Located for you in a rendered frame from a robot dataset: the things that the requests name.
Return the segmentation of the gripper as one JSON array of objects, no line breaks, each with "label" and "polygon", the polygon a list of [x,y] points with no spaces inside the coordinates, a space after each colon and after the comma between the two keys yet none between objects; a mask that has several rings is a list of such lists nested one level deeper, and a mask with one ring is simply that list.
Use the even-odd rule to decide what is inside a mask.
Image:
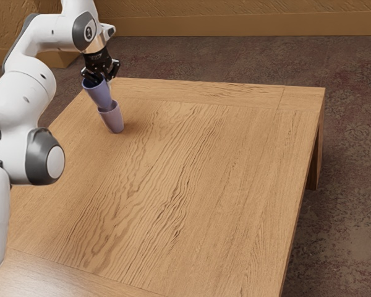
[{"label": "gripper", "polygon": [[81,75],[91,84],[100,84],[103,81],[102,75],[97,72],[103,72],[105,81],[111,81],[115,78],[121,66],[119,60],[110,56],[107,47],[95,53],[83,53],[82,56],[85,67],[81,70]]}]

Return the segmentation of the blue-violet cup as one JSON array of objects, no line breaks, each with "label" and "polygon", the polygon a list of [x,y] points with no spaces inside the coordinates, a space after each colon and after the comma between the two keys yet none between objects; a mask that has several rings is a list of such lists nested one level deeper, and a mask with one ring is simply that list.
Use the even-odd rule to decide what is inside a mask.
[{"label": "blue-violet cup", "polygon": [[109,112],[115,108],[116,104],[111,97],[111,91],[105,79],[99,84],[88,79],[83,79],[82,87],[94,101],[99,111]]}]

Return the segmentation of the lilac cup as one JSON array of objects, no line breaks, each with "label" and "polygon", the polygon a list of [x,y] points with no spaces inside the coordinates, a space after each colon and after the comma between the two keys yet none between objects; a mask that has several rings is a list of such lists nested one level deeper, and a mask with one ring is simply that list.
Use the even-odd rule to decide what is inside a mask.
[{"label": "lilac cup", "polygon": [[107,129],[113,134],[121,133],[124,129],[124,120],[119,103],[111,102],[109,109],[98,108],[98,113]]}]

